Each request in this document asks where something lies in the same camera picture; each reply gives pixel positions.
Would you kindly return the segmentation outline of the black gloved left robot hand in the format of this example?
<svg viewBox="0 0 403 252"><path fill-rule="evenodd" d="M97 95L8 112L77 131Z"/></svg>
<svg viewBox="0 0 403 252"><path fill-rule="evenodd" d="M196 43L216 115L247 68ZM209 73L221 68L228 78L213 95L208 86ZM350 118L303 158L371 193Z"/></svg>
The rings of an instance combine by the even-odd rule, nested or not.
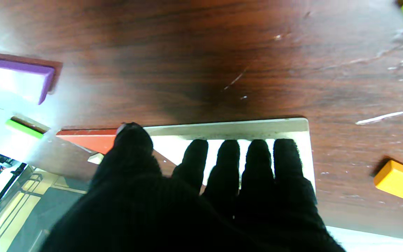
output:
<svg viewBox="0 0 403 252"><path fill-rule="evenodd" d="M83 195L54 225L41 252L343 252L319 215L293 139L248 147L225 140L201 194L208 142L186 148L162 174L150 135L123 123Z"/></svg>

